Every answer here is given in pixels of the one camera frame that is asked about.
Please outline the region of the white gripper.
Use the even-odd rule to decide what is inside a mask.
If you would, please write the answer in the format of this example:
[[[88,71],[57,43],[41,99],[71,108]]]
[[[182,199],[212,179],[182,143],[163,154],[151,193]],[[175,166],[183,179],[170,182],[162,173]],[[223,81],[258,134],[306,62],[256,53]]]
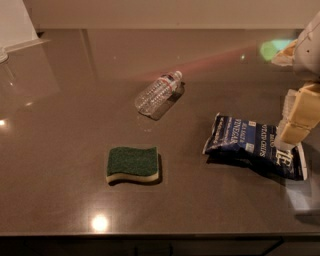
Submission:
[[[300,33],[293,70],[304,81],[320,81],[320,12]],[[298,91],[289,89],[284,100],[275,146],[291,150],[320,122],[320,84],[307,82]]]

